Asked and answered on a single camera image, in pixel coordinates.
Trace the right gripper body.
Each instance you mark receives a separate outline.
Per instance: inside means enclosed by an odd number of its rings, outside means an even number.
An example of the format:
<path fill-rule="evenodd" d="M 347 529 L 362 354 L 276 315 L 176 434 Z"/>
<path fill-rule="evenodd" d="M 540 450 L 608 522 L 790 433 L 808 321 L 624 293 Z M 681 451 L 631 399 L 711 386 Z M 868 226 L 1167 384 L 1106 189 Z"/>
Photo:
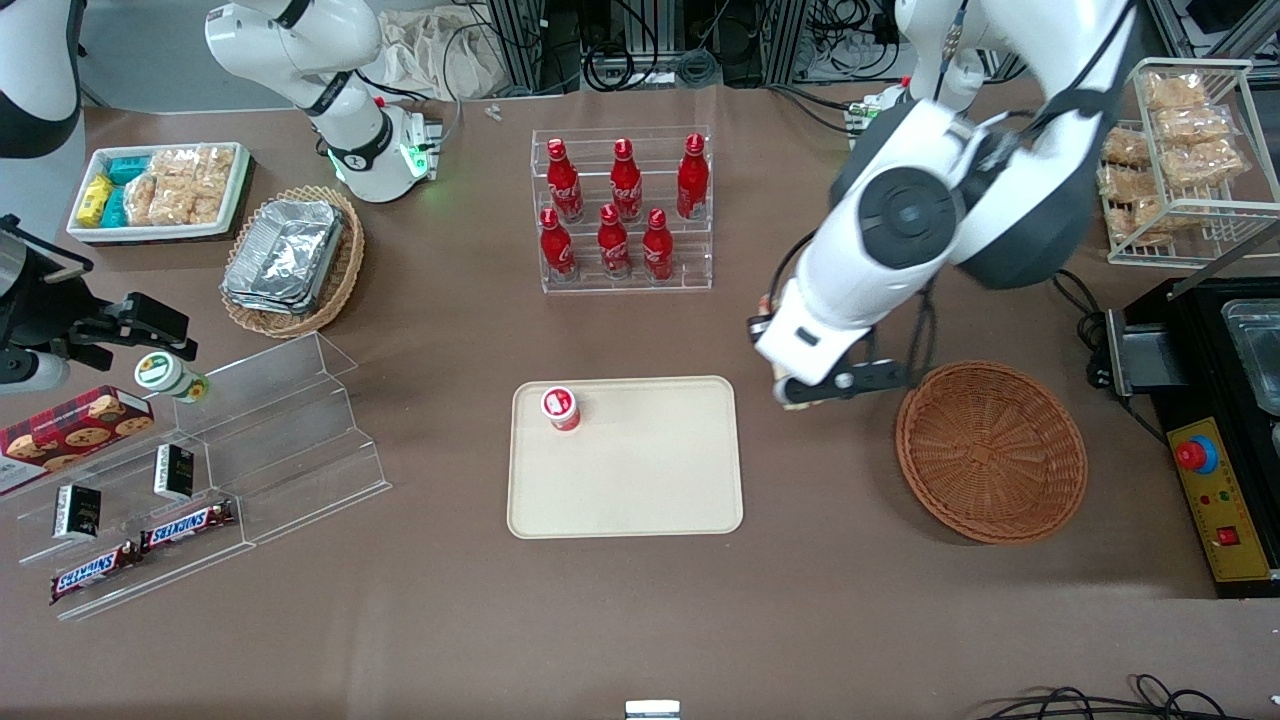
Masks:
<path fill-rule="evenodd" d="M 113 338 L 109 302 L 97 299 L 84 277 L 93 263 L 20 228 L 4 215 L 1 340 L 5 354 Z"/>

